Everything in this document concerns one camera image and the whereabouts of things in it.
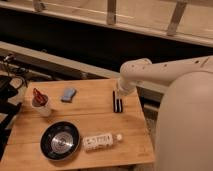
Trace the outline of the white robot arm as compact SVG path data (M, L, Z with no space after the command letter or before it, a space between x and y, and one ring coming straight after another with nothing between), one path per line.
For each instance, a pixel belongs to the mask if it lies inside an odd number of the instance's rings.
M117 97L144 81L168 87L157 118L154 171L213 171L213 55L156 64L127 61Z

